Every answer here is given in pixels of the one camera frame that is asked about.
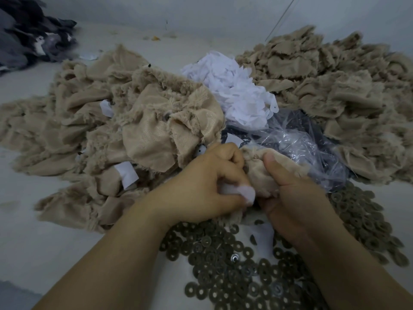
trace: hand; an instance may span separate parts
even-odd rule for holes
[[[142,201],[168,226],[201,222],[234,212],[247,206],[244,197],[219,194],[217,182],[251,186],[243,166],[244,158],[234,143],[214,144]]]
[[[298,178],[264,155],[264,166],[280,186],[278,198],[259,200],[273,227],[293,246],[301,239],[318,239],[335,229],[343,229],[323,189],[309,177]]]

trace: white floor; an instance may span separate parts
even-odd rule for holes
[[[176,39],[163,37],[164,31],[142,32],[124,26],[80,24],[76,34],[80,45],[78,53],[107,51],[123,43],[138,51],[152,64],[178,73],[180,68],[203,57],[210,50],[236,55],[255,43],[234,39],[201,39],[177,34]],[[158,36],[160,41],[143,40]],[[35,67],[0,77],[1,102],[26,98],[47,92],[59,64],[40,63]],[[85,254],[100,238],[99,234],[67,229],[46,222],[38,222],[32,211],[40,198],[67,185],[57,178],[28,177],[13,172],[9,163],[17,156],[0,149],[0,280],[11,281],[22,288],[45,293]],[[392,224],[394,234],[406,245],[403,252],[413,262],[413,189],[405,183],[382,187],[366,187],[376,193],[377,202],[385,207],[385,217]],[[245,229],[237,235],[247,242]],[[404,287],[413,293],[413,269],[399,268],[393,263],[386,269]],[[185,283],[193,280],[185,257],[169,262],[164,254],[157,259],[154,297],[151,309],[211,309],[208,300],[198,301],[183,294]]]

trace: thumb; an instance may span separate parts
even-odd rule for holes
[[[291,185],[297,180],[297,177],[288,172],[280,163],[276,161],[276,158],[272,153],[267,152],[264,154],[263,162],[265,169],[270,173],[278,185]]]
[[[232,213],[247,206],[245,198],[241,195],[219,195],[216,204],[219,205],[217,216]]]

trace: right hand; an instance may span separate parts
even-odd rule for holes
[[[294,176],[271,154],[264,155],[263,161],[280,192],[277,198],[261,199],[259,204],[281,236],[297,247],[301,239],[316,240],[343,229],[320,186],[309,177]]]

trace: dark fabric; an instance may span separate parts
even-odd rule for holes
[[[0,74],[24,69],[39,59],[69,59],[76,43],[74,20],[44,16],[40,0],[0,0]]]

